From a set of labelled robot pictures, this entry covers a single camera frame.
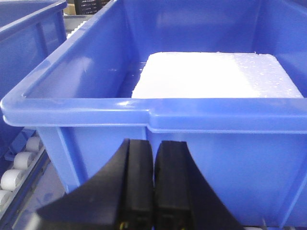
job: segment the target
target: blue plastic bin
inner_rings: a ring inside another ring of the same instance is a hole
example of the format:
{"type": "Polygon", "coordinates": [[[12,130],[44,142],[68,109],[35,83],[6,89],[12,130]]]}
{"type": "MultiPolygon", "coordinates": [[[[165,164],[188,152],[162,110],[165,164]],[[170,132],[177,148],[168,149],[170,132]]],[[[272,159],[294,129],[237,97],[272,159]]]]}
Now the blue plastic bin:
{"type": "Polygon", "coordinates": [[[291,0],[112,0],[4,97],[4,119],[37,127],[68,192],[123,138],[187,141],[242,224],[306,227],[307,99],[130,98],[160,51],[273,54],[306,96],[306,25],[291,0]]]}
{"type": "MultiPolygon", "coordinates": [[[[65,0],[0,1],[0,98],[66,40],[66,6],[65,0]]],[[[0,156],[21,129],[0,120],[0,156]]]]}

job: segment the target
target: styrofoam block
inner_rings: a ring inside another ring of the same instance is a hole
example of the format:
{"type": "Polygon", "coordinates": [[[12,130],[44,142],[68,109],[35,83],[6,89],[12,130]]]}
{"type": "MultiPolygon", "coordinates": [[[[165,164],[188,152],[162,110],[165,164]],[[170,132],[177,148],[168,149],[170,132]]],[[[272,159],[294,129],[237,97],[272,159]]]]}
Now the styrofoam block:
{"type": "Polygon", "coordinates": [[[14,191],[19,185],[24,175],[23,170],[9,169],[1,177],[1,187],[3,190],[14,191]]]}
{"type": "Polygon", "coordinates": [[[43,147],[43,143],[40,137],[30,137],[25,146],[25,150],[29,152],[37,153],[42,147],[43,147]]]}
{"type": "Polygon", "coordinates": [[[161,52],[149,56],[132,98],[302,98],[269,54],[161,52]]]}
{"type": "Polygon", "coordinates": [[[33,161],[35,154],[33,152],[20,152],[14,158],[14,168],[26,170],[33,161]]]}

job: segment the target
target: bin wall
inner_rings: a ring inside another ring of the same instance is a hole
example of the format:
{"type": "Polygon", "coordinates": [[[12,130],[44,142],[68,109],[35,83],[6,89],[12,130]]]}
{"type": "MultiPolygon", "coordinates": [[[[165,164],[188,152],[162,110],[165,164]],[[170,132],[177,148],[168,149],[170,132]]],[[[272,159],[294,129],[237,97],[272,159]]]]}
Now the bin wall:
{"type": "Polygon", "coordinates": [[[260,4],[260,0],[124,0],[140,62],[161,51],[254,52],[260,4]]]}

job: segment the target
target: white foam block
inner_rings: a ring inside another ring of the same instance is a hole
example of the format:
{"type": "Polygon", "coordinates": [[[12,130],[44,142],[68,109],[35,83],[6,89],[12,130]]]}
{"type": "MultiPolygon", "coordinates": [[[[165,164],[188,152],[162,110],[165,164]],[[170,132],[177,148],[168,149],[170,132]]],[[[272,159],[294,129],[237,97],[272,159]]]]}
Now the white foam block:
{"type": "Polygon", "coordinates": [[[149,56],[132,98],[303,98],[269,54],[161,52],[149,56]]]}

